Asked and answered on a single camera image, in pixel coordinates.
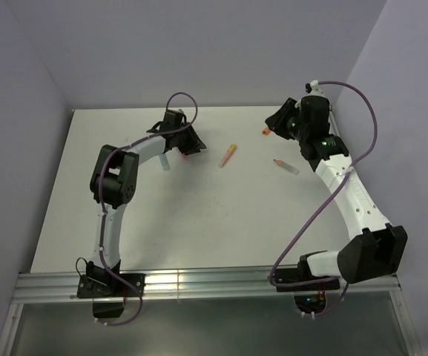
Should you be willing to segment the blue highlighter pen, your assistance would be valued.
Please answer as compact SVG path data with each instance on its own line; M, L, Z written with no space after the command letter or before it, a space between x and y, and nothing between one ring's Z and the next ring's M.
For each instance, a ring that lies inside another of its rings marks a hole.
M159 156L159 160L160 160L163 171L169 171L170 170L170 164L168 162L167 156L165 154L162 154Z

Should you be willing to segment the yellow highlighter pen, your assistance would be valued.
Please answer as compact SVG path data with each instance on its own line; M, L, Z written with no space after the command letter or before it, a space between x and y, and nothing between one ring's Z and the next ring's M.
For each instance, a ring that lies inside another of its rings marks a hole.
M227 163L227 161L230 160L233 153L234 153L234 149L227 150L227 152L223 155L222 159L220 160L220 163L219 163L220 168L222 168Z

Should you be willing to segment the yellow pen cap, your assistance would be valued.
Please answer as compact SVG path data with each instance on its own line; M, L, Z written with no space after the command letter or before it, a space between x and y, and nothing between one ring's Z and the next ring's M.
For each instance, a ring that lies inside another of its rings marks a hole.
M228 148L228 152L229 153L233 153L236 150L237 150L237 146L235 144L230 145L229 148Z

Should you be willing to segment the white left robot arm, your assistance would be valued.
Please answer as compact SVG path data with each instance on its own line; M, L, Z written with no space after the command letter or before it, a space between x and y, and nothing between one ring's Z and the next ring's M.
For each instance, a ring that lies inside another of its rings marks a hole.
M90 191L99 204L99 236L86 267L94 288L104 296L116 294L119 276L120 234L128 203L133 199L142 163L177 149L184 156L198 154L206 145L181 110L167 109L163 120L146 136L122 147L104 145L100 149L90 179Z

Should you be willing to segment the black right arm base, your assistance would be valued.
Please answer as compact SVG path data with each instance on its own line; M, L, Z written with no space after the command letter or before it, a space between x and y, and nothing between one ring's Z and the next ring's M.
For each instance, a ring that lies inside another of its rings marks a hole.
M327 291L340 289L336 277L314 277L300 267L278 268L272 275L277 292L295 293L294 303L301 314L316 316L326 310Z

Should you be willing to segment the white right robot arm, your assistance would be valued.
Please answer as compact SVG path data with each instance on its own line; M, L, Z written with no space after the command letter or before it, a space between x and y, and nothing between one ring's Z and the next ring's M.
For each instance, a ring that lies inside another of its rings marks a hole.
M397 272L408 235L378 209L354 168L343 140L330 133L329 100L308 95L288 98L266 119L267 128L294 139L302 157L322 180L346 223L349 241L339 251L314 251L300 257L295 268L274 267L269 279L277 289L307 291L322 285L336 289Z

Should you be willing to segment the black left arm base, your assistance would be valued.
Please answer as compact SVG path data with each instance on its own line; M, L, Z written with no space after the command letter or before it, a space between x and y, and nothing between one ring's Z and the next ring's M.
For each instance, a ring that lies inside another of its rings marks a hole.
M127 299L137 297L137 294L118 280L115 280L114 287L104 286L83 274L79 278L76 297L92 300L92 314L95 318L114 320L124 312Z

